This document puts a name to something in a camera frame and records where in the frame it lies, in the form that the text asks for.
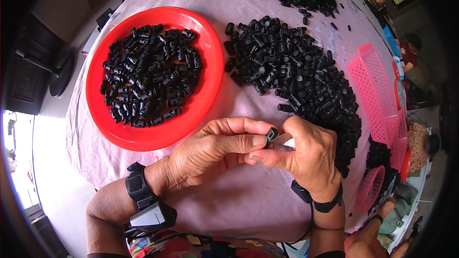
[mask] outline blue plastic basket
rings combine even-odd
[[[384,31],[384,36],[386,36],[387,43],[389,43],[389,46],[391,47],[393,54],[397,57],[401,57],[399,46],[397,42],[395,42],[395,39],[392,35],[391,30],[389,29],[389,26],[386,25],[382,31]]]

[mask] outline fingernail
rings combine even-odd
[[[254,135],[252,139],[253,146],[266,146],[268,138],[265,135]]]
[[[263,158],[257,157],[256,155],[252,155],[249,157],[250,159],[256,160],[256,161],[263,161]]]

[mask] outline pink tablecloth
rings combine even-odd
[[[390,71],[389,76],[393,76],[392,57],[364,14],[350,0],[336,1],[344,5],[344,9],[338,6],[340,14],[336,15],[336,19],[313,13],[308,32],[316,38],[316,44],[325,50],[333,50],[336,66],[344,70],[360,105],[357,113],[362,118],[362,136],[356,149],[356,158],[350,165],[349,176],[343,180],[347,214],[353,212],[346,228],[352,232],[367,216],[353,208],[365,170],[370,129],[360,96],[347,72],[347,64],[357,55],[358,46],[371,43],[379,50],[383,64]],[[91,119],[84,92],[89,63],[102,38],[132,14],[157,6],[178,6],[202,15],[215,28],[222,42],[228,39],[224,30],[230,21],[248,23],[267,14],[279,17],[291,27],[302,26],[302,14],[297,8],[282,7],[278,0],[126,0],[107,22],[89,52],[67,113],[66,147],[69,161],[95,188],[126,176],[126,167],[131,163],[139,161],[145,165],[151,164],[156,156],[161,158],[168,155],[180,144],[178,142],[154,152],[131,152],[113,145],[99,133]],[[330,28],[332,21],[338,31]],[[347,25],[352,27],[351,32],[347,30]],[[273,90],[259,96],[252,86],[240,88],[226,74],[214,107],[199,128],[213,118],[233,116],[249,116],[281,126],[288,118],[287,113],[277,111],[276,106],[281,102],[284,100],[276,97]],[[291,181],[292,176],[280,169],[269,169],[262,164],[238,165],[206,185],[171,194],[166,203],[177,209],[175,229],[178,231],[293,241],[307,229],[310,209],[291,191]]]

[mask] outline pink plastic basket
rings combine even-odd
[[[398,136],[394,140],[391,149],[391,167],[399,172],[405,159],[406,150],[408,148],[408,128],[406,125],[405,113],[400,110],[400,123]]]
[[[347,66],[370,124],[371,138],[392,146],[397,137],[399,116],[392,84],[375,47],[370,43],[357,48],[357,56]]]
[[[370,169],[364,180],[360,183],[356,204],[363,213],[375,203],[384,180],[384,165]]]

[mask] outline floor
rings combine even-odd
[[[96,27],[95,19],[109,7],[116,9],[120,3],[121,0],[106,0],[97,9],[93,10],[81,26],[77,37],[69,44],[69,48],[75,54],[75,70],[72,80],[60,98],[53,98],[47,93],[40,115],[35,120],[33,150],[37,189],[43,210],[48,215],[62,243],[74,258],[86,257],[84,210],[89,200],[93,197],[95,190],[68,164],[62,163],[66,159],[65,147],[63,146],[65,142],[63,137],[66,133],[64,118],[77,74],[86,58],[81,54],[81,50]],[[424,121],[432,127],[433,133],[438,133],[438,108],[417,110],[412,117],[416,121]],[[425,218],[423,223],[425,223],[432,204],[435,203],[436,192],[439,189],[445,169],[445,162],[446,156],[444,152],[435,157],[429,179],[421,197],[422,202],[420,203],[419,211],[413,221],[422,215]]]
[[[83,21],[76,36],[69,44],[66,45],[66,49],[72,50],[75,56],[72,78],[70,79],[66,90],[60,97],[52,97],[49,94],[49,90],[46,92],[39,112],[40,115],[65,118],[68,105],[70,104],[70,98],[72,97],[73,88],[75,87],[75,82],[77,81],[81,66],[83,66],[84,60],[86,60],[86,56],[81,54],[81,51],[95,27],[97,27],[95,20],[107,9],[111,8],[112,10],[115,10],[121,5],[121,3],[122,0],[103,0],[96,8],[91,10],[89,15]]]

